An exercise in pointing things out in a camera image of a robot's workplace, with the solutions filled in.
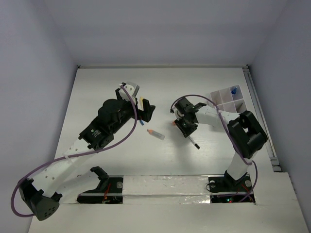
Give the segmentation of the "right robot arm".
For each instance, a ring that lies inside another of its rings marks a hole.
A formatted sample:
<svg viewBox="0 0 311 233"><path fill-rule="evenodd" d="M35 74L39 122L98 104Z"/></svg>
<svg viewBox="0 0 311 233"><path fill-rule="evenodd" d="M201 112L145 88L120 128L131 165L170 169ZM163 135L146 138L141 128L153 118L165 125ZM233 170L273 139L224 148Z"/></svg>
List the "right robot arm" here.
<svg viewBox="0 0 311 233"><path fill-rule="evenodd" d="M224 173L224 185L228 190L237 189L253 157L268 140L254 114L248 110L240 114L221 111L204 103L177 103L170 112L175 114L175 125L185 138L197 130L199 124L223 127L235 151Z"/></svg>

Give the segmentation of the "yellow highlighter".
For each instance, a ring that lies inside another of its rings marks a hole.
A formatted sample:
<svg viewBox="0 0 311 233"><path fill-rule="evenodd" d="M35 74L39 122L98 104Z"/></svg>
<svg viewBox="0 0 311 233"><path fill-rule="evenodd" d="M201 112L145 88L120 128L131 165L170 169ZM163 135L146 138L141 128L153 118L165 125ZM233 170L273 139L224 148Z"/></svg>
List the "yellow highlighter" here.
<svg viewBox="0 0 311 233"><path fill-rule="evenodd" d="M139 109L142 110L142 111L144 110L144 107L143 107L143 97L139 98Z"/></svg>

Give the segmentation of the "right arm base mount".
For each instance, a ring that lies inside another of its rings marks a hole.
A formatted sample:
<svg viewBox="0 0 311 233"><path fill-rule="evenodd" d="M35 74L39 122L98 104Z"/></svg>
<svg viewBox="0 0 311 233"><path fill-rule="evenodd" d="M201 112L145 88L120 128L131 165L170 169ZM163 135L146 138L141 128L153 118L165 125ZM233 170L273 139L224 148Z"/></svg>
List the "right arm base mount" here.
<svg viewBox="0 0 311 233"><path fill-rule="evenodd" d="M255 203L253 186L248 173L237 181L227 172L222 176L208 178L206 190L210 193L211 203Z"/></svg>

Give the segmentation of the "black scissors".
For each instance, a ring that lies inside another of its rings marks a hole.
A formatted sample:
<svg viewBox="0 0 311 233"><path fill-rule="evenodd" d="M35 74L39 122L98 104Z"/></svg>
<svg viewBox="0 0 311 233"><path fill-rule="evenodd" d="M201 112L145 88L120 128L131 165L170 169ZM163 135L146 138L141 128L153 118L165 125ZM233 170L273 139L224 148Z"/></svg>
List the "black scissors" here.
<svg viewBox="0 0 311 233"><path fill-rule="evenodd" d="M244 103L241 102L241 103L237 106L236 111L237 111L237 112L240 112L240 111L241 111L241 108L242 108L243 106L244 106Z"/></svg>

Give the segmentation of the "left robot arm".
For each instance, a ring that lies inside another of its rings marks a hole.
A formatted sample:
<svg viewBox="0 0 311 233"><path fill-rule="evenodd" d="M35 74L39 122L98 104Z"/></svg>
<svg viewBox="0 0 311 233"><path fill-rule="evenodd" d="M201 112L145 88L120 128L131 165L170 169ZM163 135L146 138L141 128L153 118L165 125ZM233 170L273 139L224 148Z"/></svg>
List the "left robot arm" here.
<svg viewBox="0 0 311 233"><path fill-rule="evenodd" d="M79 134L78 138L62 157L46 162L26 174L17 183L11 196L11 209L18 215L14 206L16 192L31 210L29 216L39 221L46 220L59 208L64 196L60 192L63 182L93 154L112 149L124 142L131 131L119 142L111 145L115 133L130 119L149 122L155 110L147 99L142 99L143 109L138 108L137 91L126 84L116 89L116 98L106 100L99 108L97 116Z"/></svg>

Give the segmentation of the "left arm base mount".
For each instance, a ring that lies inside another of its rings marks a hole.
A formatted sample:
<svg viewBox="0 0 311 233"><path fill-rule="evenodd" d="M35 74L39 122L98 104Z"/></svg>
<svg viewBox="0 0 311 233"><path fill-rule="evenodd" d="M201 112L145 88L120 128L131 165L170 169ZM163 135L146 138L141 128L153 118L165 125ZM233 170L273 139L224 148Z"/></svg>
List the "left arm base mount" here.
<svg viewBox="0 0 311 233"><path fill-rule="evenodd" d="M86 190L77 196L80 204L122 204L123 176L109 176L101 167L90 169L96 175L96 188Z"/></svg>

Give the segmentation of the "blue glue bottle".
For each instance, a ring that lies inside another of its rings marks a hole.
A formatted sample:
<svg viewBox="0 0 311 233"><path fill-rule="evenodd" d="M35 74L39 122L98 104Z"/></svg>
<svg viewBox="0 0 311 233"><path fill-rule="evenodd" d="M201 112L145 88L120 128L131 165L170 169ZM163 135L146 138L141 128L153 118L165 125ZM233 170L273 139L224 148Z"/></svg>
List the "blue glue bottle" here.
<svg viewBox="0 0 311 233"><path fill-rule="evenodd" d="M231 94L232 95L236 95L237 91L238 91L238 88L237 87L233 87L232 90L231 90Z"/></svg>

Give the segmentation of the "clear tube orange tip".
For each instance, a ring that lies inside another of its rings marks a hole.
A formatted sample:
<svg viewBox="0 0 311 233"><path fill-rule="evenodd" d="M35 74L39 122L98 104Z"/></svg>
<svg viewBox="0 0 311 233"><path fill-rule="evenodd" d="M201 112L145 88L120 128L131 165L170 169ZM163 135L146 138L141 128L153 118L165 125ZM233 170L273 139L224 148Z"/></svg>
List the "clear tube orange tip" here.
<svg viewBox="0 0 311 233"><path fill-rule="evenodd" d="M160 140L164 140L165 139L165 135L159 133L159 132L156 132L154 130L150 130L150 129L147 129L147 132L149 135L153 136L153 137L156 137Z"/></svg>

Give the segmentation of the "black marker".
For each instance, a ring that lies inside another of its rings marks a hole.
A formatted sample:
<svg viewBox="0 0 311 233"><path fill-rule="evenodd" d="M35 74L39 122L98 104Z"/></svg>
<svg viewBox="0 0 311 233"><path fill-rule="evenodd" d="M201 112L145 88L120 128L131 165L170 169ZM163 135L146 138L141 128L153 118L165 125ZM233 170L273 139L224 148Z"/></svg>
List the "black marker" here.
<svg viewBox="0 0 311 233"><path fill-rule="evenodd" d="M200 146L194 141L194 139L190 136L188 136L189 141L199 150Z"/></svg>

